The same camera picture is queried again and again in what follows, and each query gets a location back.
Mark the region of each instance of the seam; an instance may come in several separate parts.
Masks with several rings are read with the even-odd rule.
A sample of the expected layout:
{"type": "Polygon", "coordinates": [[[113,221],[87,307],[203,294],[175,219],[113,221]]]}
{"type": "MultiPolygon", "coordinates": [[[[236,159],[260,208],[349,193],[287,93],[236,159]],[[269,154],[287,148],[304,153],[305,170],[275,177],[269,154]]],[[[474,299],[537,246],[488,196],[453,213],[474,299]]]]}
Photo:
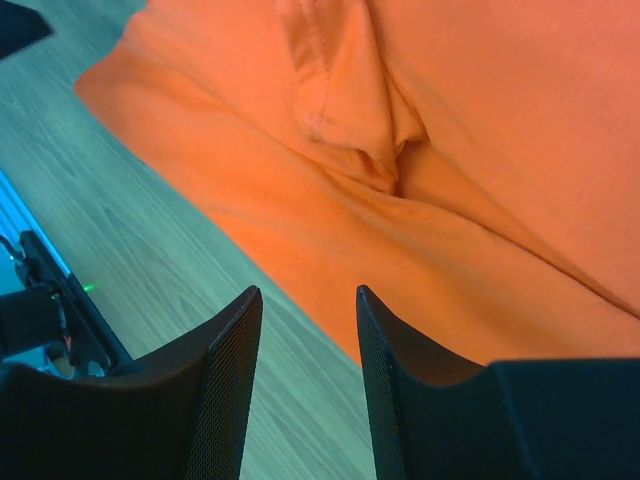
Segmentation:
{"type": "Polygon", "coordinates": [[[324,35],[320,24],[320,1],[313,0],[313,15],[311,12],[305,8],[305,0],[299,0],[300,7],[302,8],[302,12],[307,19],[307,24],[309,25],[309,34],[313,37],[315,36],[314,30],[317,30],[317,37],[320,39],[320,52],[317,52],[313,43],[311,43],[311,51],[313,55],[316,57],[316,62],[318,64],[318,69],[322,71],[324,76],[324,82],[321,86],[318,87],[318,99],[319,99],[319,110],[316,112],[312,112],[310,115],[310,120],[314,123],[316,135],[319,139],[322,138],[322,123],[324,121],[327,105],[329,100],[329,85],[331,83],[331,71],[329,69],[329,60],[328,60],[328,43],[327,38],[324,35]]]}

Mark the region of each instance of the black device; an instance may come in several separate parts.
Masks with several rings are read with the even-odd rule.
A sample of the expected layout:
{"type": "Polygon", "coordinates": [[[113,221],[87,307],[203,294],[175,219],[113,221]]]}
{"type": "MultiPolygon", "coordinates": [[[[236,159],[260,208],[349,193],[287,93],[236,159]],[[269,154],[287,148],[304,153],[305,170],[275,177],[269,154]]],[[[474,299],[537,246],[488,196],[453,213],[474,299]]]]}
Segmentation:
{"type": "Polygon", "coordinates": [[[52,33],[53,29],[35,10],[0,0],[0,60],[52,33]]]}
{"type": "Polygon", "coordinates": [[[73,275],[65,275],[33,231],[20,235],[16,274],[25,290],[0,296],[0,361],[64,345],[77,376],[108,375],[131,357],[73,275]]]}

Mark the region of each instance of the orange shirt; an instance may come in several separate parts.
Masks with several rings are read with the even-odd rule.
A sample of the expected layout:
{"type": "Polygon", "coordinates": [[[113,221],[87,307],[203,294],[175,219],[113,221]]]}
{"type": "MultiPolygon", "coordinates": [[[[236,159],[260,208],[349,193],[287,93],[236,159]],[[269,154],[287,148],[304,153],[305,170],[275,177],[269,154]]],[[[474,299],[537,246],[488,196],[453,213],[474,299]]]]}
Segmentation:
{"type": "Polygon", "coordinates": [[[356,362],[640,354],[640,4],[150,0],[77,83],[356,362]]]}

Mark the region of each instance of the black mesh surface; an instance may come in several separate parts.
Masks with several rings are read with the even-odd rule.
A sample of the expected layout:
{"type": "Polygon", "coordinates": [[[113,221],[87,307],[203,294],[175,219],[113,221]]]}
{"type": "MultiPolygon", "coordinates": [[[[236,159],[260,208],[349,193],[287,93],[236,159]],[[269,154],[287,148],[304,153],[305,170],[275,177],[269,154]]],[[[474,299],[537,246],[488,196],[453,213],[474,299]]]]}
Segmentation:
{"type": "Polygon", "coordinates": [[[376,476],[378,480],[405,480],[391,353],[375,320],[361,305],[358,334],[376,476]]]}
{"type": "Polygon", "coordinates": [[[188,454],[187,480],[240,475],[261,315],[254,303],[212,346],[188,454]]]}

